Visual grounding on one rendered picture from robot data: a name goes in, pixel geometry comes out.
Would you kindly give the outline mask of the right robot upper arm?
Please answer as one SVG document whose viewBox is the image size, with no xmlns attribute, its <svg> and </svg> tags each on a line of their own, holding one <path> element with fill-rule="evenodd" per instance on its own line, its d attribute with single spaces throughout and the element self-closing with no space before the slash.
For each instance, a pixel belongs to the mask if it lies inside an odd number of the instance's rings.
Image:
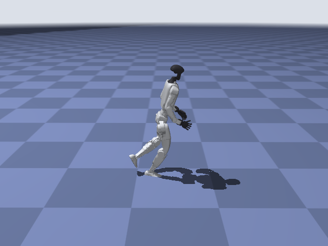
<svg viewBox="0 0 328 246">
<path fill-rule="evenodd" d="M 174 102 L 174 99 L 177 96 L 178 92 L 178 88 L 176 86 L 172 86 L 172 88 L 170 89 L 170 95 L 165 105 L 165 110 L 167 107 L 171 107 L 171 104 Z"/>
</svg>

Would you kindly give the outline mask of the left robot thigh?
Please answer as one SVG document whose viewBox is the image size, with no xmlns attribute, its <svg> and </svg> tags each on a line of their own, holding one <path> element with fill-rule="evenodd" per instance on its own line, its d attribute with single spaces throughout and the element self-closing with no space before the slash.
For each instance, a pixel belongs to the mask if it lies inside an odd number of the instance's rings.
<svg viewBox="0 0 328 246">
<path fill-rule="evenodd" d="M 156 114 L 157 115 L 157 114 Z M 167 122 L 166 122 L 167 123 Z M 153 138 L 152 144 L 154 146 L 158 146 L 161 143 L 161 132 L 158 131 L 158 126 L 157 126 L 157 137 Z"/>
</svg>

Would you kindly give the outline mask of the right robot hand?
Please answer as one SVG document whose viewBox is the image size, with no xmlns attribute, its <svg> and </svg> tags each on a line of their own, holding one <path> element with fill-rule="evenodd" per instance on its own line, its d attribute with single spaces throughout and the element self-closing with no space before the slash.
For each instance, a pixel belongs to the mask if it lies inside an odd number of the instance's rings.
<svg viewBox="0 0 328 246">
<path fill-rule="evenodd" d="M 192 125 L 192 124 L 188 123 L 188 122 L 190 122 L 190 120 L 188 120 L 188 121 L 183 121 L 183 120 L 181 120 L 181 119 L 178 119 L 178 120 L 181 121 L 180 126 L 182 126 L 182 127 L 185 128 L 185 129 L 187 129 L 187 128 L 190 129 L 190 127 L 191 127 L 190 125 Z M 179 125 L 179 124 L 177 124 L 177 125 Z M 189 126 L 189 127 L 188 127 L 188 126 Z M 189 129 L 187 129 L 187 130 L 189 130 Z"/>
</svg>

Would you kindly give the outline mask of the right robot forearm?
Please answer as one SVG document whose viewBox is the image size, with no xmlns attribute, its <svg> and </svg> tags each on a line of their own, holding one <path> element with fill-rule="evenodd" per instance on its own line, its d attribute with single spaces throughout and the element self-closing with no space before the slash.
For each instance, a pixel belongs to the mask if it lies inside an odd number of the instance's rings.
<svg viewBox="0 0 328 246">
<path fill-rule="evenodd" d="M 167 107 L 166 111 L 167 111 L 168 117 L 170 117 L 170 119 L 172 120 L 173 123 L 176 123 L 176 124 L 179 124 L 179 125 L 181 124 L 181 121 L 176 118 L 176 116 L 175 116 L 174 112 L 172 111 L 171 107 Z"/>
</svg>

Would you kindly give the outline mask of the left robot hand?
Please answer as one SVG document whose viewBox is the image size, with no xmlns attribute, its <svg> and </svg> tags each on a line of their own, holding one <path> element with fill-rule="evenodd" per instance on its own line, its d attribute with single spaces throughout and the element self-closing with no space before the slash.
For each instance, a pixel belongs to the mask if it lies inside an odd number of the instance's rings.
<svg viewBox="0 0 328 246">
<path fill-rule="evenodd" d="M 184 111 L 182 111 L 182 110 L 179 110 L 179 108 L 177 106 L 174 106 L 174 108 L 176 109 L 175 112 L 177 112 L 182 117 L 182 120 L 183 119 L 186 120 L 186 118 L 187 118 L 186 113 Z"/>
</svg>

